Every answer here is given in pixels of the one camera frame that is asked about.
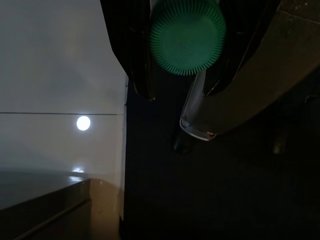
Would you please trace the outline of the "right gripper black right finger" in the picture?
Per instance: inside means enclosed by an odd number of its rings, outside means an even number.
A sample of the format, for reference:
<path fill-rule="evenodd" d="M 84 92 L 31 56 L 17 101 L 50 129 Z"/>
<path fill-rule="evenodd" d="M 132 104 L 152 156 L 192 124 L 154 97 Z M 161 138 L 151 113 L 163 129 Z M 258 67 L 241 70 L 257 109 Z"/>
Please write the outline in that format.
<path fill-rule="evenodd" d="M 215 64 L 206 70 L 203 93 L 223 91 L 260 45 L 280 5 L 279 0 L 221 0 L 226 23 L 224 48 Z"/>

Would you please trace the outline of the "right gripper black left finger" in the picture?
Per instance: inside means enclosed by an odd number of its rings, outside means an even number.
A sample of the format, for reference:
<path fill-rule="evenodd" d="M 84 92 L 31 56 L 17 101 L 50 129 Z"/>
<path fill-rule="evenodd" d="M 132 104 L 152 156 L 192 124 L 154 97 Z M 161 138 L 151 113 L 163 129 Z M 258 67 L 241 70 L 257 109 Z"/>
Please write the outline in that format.
<path fill-rule="evenodd" d="M 101 0 L 111 49 L 132 82 L 135 92 L 155 100 L 149 48 L 149 0 Z"/>

